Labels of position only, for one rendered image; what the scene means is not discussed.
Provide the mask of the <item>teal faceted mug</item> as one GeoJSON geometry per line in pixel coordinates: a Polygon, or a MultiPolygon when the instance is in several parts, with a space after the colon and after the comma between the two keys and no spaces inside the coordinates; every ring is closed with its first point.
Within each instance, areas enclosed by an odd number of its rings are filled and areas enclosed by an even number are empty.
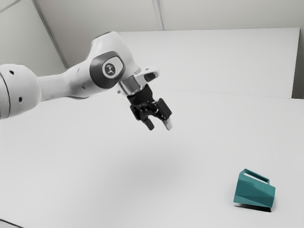
{"type": "Polygon", "coordinates": [[[268,178],[244,169],[239,173],[233,202],[272,208],[275,193],[276,188],[270,185],[268,178]]]}

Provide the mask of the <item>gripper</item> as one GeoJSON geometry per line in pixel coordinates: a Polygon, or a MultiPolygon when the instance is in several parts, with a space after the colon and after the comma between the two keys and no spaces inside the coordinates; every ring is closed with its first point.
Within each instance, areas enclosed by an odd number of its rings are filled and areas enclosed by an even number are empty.
{"type": "Polygon", "coordinates": [[[148,84],[136,94],[128,95],[127,99],[135,119],[141,121],[150,131],[154,129],[154,125],[149,115],[159,119],[168,131],[172,129],[170,120],[172,111],[162,98],[157,101],[153,99],[152,90],[148,84]]]}

